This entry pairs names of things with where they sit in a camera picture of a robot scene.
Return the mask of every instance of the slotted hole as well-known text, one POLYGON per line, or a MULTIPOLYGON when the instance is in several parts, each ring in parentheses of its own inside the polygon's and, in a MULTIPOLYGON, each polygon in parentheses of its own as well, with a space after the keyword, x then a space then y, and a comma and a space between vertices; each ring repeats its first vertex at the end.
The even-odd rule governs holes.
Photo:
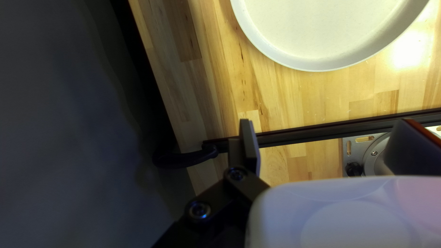
POLYGON ((346 142, 346 154, 347 154, 348 156, 351 155, 351 141, 350 141, 350 140, 348 140, 348 141, 346 142))
POLYGON ((371 140, 374 140, 373 136, 366 136, 366 137, 356 138, 355 142, 360 143, 360 142, 366 142, 366 141, 371 141, 371 140))

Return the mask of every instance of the black plastic part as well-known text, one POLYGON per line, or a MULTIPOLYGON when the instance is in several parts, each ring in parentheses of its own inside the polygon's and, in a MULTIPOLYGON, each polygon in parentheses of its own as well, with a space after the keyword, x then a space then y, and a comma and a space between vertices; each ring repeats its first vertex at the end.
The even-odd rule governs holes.
POLYGON ((440 146, 404 120, 396 123, 383 153, 395 175, 441 176, 440 146))
POLYGON ((153 164, 164 169, 180 169, 200 164, 217 157, 219 152, 215 145, 202 145, 202 150, 189 153, 172 153, 169 150, 157 149, 153 153, 153 164))
POLYGON ((346 174, 349 177, 360 177, 364 174, 364 168, 363 166, 359 165, 358 163, 355 162, 349 162, 344 170, 346 171, 346 174))

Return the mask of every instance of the white plastic part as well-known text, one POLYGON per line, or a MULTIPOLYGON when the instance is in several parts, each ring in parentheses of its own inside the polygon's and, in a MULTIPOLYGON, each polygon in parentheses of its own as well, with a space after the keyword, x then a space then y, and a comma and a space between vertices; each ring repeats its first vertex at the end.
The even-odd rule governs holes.
POLYGON ((397 39, 428 0, 231 0, 248 39, 267 57, 302 71, 332 71, 397 39))
POLYGON ((441 177, 363 177, 263 192, 247 248, 439 248, 441 177))

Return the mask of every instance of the black bracket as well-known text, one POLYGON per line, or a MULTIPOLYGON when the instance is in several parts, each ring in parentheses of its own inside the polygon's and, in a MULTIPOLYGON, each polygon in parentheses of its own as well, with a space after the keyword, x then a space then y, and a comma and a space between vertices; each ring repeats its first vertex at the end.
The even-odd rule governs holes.
POLYGON ((224 178, 192 199, 153 248, 243 248, 251 204, 269 186, 256 175, 260 155, 249 120, 229 139, 224 178))

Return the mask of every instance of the wooden table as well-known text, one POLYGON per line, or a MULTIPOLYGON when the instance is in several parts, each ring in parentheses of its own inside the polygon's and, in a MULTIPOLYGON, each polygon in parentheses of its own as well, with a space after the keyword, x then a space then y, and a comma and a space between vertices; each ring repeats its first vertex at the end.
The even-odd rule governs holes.
MULTIPOLYGON (((129 0, 182 152, 238 134, 441 107, 439 0, 374 57, 330 72, 297 71, 260 53, 230 0, 129 0)), ((260 149, 271 186, 341 177, 339 140, 260 149)), ((226 154, 188 168, 196 193, 222 177, 226 154)))

